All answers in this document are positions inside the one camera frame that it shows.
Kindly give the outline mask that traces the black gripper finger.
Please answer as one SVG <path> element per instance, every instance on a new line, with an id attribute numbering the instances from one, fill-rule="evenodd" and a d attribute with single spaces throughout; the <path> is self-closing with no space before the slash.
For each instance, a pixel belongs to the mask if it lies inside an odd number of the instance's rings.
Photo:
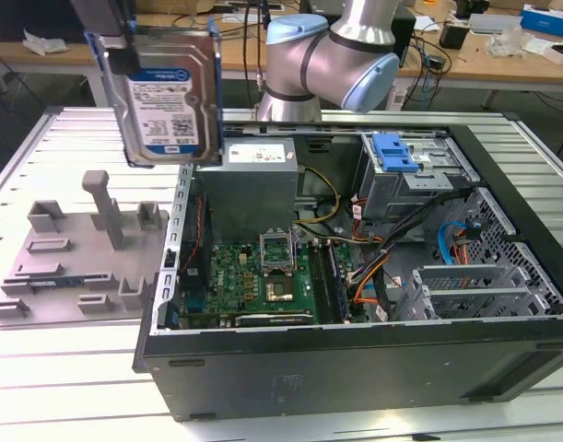
<path id="1" fill-rule="evenodd" d="M 111 31 L 106 37 L 111 71 L 116 75 L 132 75 L 139 68 L 135 48 L 135 1 L 110 1 Z"/>

